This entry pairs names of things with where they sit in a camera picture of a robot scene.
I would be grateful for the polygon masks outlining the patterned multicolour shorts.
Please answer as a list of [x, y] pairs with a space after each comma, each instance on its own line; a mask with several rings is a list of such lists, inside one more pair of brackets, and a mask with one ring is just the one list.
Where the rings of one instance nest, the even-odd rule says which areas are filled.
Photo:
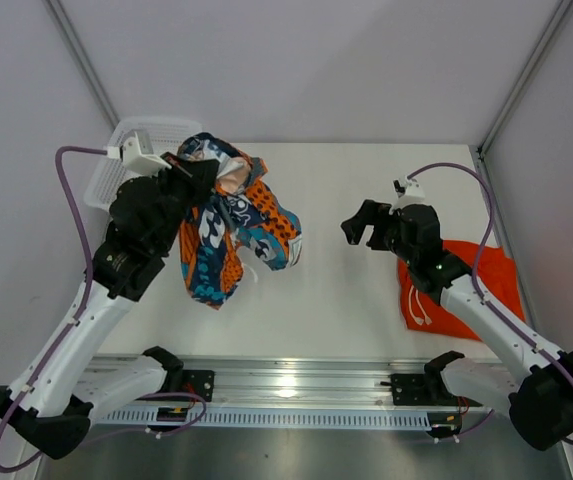
[[225, 304], [244, 275], [242, 247], [273, 271], [298, 263], [300, 220], [264, 182], [263, 159], [206, 132], [185, 140], [177, 154], [182, 160], [219, 163], [214, 193], [189, 211], [178, 230], [182, 275], [193, 300], [215, 310]]

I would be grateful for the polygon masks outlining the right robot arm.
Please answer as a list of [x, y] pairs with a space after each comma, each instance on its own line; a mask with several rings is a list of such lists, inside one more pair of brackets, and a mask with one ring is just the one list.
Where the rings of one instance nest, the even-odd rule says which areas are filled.
[[573, 446], [573, 351], [532, 330], [445, 247], [433, 207], [366, 200], [341, 229], [357, 245], [366, 228], [372, 230], [368, 247], [395, 254], [413, 285], [470, 328], [505, 367], [497, 372], [457, 357], [424, 376], [424, 395], [438, 404], [463, 396], [489, 407], [537, 450]]

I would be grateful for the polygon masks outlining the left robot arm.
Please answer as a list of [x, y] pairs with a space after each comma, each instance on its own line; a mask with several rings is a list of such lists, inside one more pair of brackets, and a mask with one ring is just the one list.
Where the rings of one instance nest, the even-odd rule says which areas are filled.
[[139, 399], [183, 396], [184, 363], [162, 347], [86, 387], [78, 382], [99, 347], [165, 266], [180, 224], [215, 190], [216, 160], [162, 157], [152, 176], [124, 182], [109, 207], [103, 243], [86, 254], [70, 310], [23, 374], [0, 385], [0, 420], [52, 459], [78, 446], [96, 421]]

